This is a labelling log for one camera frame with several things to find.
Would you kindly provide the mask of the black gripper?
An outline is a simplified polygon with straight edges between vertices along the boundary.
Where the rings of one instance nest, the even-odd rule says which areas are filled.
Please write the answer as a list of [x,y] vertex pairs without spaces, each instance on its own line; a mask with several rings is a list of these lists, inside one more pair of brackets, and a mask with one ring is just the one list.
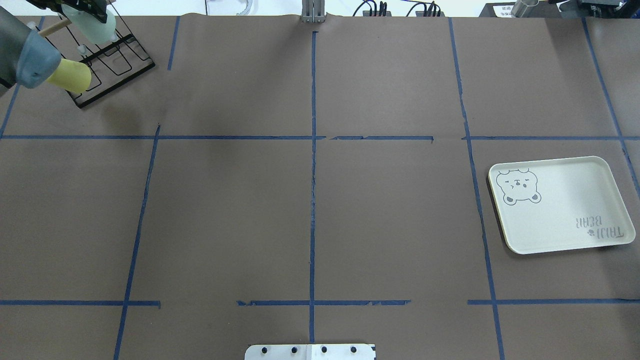
[[27,0],[41,10],[52,10],[63,14],[71,23],[109,23],[114,16],[108,13],[106,0]]

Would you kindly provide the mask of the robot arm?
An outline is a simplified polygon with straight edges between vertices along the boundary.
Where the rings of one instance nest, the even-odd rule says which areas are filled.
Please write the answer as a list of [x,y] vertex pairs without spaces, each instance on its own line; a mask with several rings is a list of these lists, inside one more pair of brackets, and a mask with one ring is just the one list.
[[28,89],[44,82],[73,93],[90,88],[92,71],[85,63],[65,59],[49,43],[47,36],[74,24],[94,44],[110,41],[115,34],[116,18],[105,0],[30,0],[41,10],[52,10],[64,20],[43,30],[21,22],[4,7],[0,8],[1,93],[14,85]]

